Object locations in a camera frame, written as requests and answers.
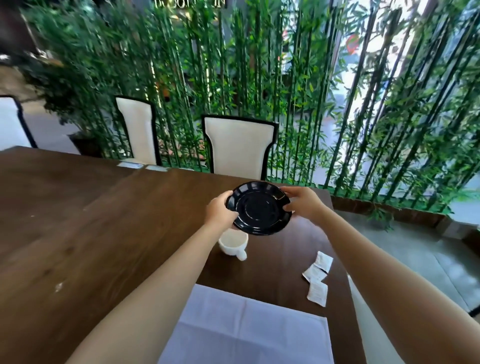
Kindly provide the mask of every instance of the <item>person's right arm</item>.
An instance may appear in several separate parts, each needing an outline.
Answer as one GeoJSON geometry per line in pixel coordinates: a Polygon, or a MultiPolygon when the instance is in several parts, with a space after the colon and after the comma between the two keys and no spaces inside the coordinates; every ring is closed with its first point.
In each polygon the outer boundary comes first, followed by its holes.
{"type": "Polygon", "coordinates": [[[361,235],[310,188],[282,190],[294,198],[286,211],[325,232],[405,363],[480,363],[480,325],[456,303],[361,235]]]}

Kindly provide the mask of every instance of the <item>forearm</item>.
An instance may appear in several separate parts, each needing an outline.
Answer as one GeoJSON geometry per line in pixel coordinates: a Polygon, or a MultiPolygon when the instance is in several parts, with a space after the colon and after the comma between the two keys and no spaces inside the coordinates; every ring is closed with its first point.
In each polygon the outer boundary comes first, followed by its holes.
{"type": "Polygon", "coordinates": [[[480,325],[466,312],[329,208],[312,221],[406,363],[478,363],[480,325]]]}
{"type": "Polygon", "coordinates": [[[203,225],[95,327],[68,364],[156,364],[221,233],[203,225]]]}

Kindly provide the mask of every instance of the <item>white mug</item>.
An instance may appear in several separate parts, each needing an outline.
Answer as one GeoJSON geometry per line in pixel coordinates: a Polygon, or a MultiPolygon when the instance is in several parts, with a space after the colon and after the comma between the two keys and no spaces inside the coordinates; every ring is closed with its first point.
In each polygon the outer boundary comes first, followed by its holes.
{"type": "Polygon", "coordinates": [[[236,255],[240,260],[247,259],[247,253],[245,253],[247,243],[248,234],[233,229],[228,229],[220,236],[220,239],[218,239],[218,245],[220,245],[222,252],[226,255],[236,255]]]}

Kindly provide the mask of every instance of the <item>person's left arm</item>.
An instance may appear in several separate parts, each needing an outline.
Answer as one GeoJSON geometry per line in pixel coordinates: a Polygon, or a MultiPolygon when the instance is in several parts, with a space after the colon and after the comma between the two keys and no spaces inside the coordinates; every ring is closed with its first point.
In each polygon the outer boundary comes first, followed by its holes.
{"type": "Polygon", "coordinates": [[[231,194],[209,203],[204,225],[93,329],[67,364],[158,362],[210,251],[238,215],[225,207],[231,194]]]}

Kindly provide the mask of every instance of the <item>plate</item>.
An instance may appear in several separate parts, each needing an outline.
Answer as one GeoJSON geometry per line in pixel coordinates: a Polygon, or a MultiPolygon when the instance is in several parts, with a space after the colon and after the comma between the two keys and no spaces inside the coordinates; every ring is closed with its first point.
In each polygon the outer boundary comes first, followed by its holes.
{"type": "Polygon", "coordinates": [[[239,216],[233,224],[248,234],[271,235],[287,226],[292,216],[283,209],[290,203],[277,186],[264,181],[244,183],[233,190],[226,206],[239,216]]]}

